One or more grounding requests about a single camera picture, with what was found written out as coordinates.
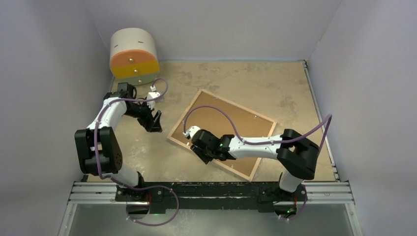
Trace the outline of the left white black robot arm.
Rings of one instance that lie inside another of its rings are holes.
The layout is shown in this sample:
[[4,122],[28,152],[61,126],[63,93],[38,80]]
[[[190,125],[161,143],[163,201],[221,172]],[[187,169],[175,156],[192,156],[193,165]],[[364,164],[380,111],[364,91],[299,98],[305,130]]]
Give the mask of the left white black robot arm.
[[129,83],[119,83],[117,90],[104,96],[103,106],[96,118],[85,129],[74,134],[80,169],[84,174],[110,179],[134,201],[145,198],[147,191],[142,175],[123,162],[115,130],[123,116],[135,118],[149,133],[162,132],[161,111],[154,109],[165,92],[151,85],[144,98],[137,97],[137,89]]

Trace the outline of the white wooden picture frame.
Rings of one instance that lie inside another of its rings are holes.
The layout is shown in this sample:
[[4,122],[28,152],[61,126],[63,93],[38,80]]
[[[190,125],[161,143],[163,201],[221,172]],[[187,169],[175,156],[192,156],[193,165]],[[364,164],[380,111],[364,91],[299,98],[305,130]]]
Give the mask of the white wooden picture frame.
[[[190,151],[191,142],[183,135],[183,122],[189,111],[203,105],[217,107],[224,111],[231,118],[238,133],[242,137],[271,136],[277,124],[277,121],[272,118],[257,113],[215,93],[200,89],[168,134],[167,139]],[[218,138],[222,135],[235,133],[232,125],[221,112],[208,107],[200,108],[192,112],[186,121],[186,127],[189,128],[193,125],[211,132]],[[251,181],[260,162],[260,158],[248,157],[224,162],[213,160],[209,164],[217,166],[239,179]]]

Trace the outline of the brown backing board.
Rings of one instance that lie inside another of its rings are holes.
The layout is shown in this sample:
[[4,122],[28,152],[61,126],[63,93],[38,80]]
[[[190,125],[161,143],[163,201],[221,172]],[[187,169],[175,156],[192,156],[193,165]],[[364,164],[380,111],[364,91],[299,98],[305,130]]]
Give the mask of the brown backing board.
[[272,118],[200,89],[169,132],[167,139],[190,151],[191,143],[183,135],[184,122],[186,122],[186,128],[196,125],[218,138],[225,134],[235,134],[228,118],[213,107],[226,113],[242,137],[271,136],[277,124],[277,121]]

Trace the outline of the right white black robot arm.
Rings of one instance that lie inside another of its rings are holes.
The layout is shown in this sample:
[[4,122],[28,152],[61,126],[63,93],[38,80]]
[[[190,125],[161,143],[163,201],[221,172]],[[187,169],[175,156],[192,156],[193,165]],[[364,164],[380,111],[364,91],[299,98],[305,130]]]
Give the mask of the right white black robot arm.
[[218,138],[211,132],[192,126],[184,132],[191,150],[205,163],[249,157],[279,161],[285,171],[276,187],[277,196],[290,199],[303,180],[313,180],[320,147],[295,130],[285,129],[271,137],[241,137],[229,134]]

